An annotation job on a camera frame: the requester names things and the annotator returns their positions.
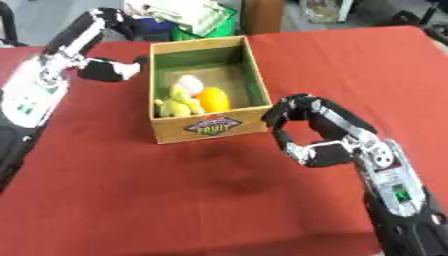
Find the green container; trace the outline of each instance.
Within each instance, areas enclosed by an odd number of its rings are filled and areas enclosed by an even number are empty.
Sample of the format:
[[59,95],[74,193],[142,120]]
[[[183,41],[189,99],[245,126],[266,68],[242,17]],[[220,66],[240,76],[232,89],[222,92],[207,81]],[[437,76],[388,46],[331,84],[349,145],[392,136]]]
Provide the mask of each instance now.
[[217,27],[215,30],[210,32],[205,37],[198,36],[192,34],[190,32],[184,31],[176,26],[171,32],[171,39],[173,41],[185,41],[185,40],[194,40],[194,39],[205,39],[205,38],[215,38],[215,37],[225,37],[225,36],[233,36],[235,34],[235,24],[236,24],[236,14],[237,10],[232,8],[225,7],[227,13],[230,14],[230,17],[224,21],[221,26]]

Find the table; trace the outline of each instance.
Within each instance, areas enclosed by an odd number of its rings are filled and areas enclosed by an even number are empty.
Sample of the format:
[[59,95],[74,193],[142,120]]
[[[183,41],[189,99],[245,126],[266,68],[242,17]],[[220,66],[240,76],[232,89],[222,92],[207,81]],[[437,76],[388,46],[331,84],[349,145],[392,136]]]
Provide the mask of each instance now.
[[[276,101],[310,92],[398,140],[448,205],[446,57],[418,29],[371,28],[249,38]],[[131,61],[147,43],[92,56]],[[0,50],[0,81],[35,48]],[[156,145],[146,73],[69,95],[0,197],[0,255],[343,255],[375,252],[351,166],[306,169],[269,134]],[[318,139],[289,127],[300,144]]]

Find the fruit crate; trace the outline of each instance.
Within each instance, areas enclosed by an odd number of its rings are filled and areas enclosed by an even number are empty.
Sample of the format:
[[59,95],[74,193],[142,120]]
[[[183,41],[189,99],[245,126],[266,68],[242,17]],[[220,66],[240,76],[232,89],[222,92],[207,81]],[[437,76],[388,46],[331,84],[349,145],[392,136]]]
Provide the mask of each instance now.
[[[202,140],[266,131],[261,116],[271,100],[246,37],[225,37],[152,44],[149,119],[157,143]],[[190,117],[157,117],[155,99],[183,75],[228,94],[231,110]]]

